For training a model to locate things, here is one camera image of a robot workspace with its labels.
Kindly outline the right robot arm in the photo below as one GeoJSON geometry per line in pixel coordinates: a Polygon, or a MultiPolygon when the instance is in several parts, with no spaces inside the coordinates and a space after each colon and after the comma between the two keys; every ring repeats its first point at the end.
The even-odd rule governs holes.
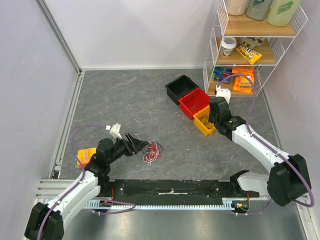
{"type": "Polygon", "coordinates": [[[314,206],[307,163],[300,154],[290,155],[267,142],[243,118],[232,115],[224,97],[209,101],[209,122],[221,135],[247,150],[268,172],[268,175],[241,173],[229,184],[233,196],[240,197],[246,191],[253,191],[269,196],[284,207],[308,194],[310,203],[307,206],[314,206]]]}

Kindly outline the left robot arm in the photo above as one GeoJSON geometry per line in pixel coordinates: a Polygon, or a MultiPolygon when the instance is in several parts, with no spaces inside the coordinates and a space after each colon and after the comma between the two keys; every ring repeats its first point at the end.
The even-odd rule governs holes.
{"type": "Polygon", "coordinates": [[[103,138],[79,177],[48,203],[36,203],[24,236],[28,240],[61,240],[67,226],[93,198],[110,191],[111,164],[122,156],[131,157],[148,145],[127,133],[125,139],[103,138]]]}

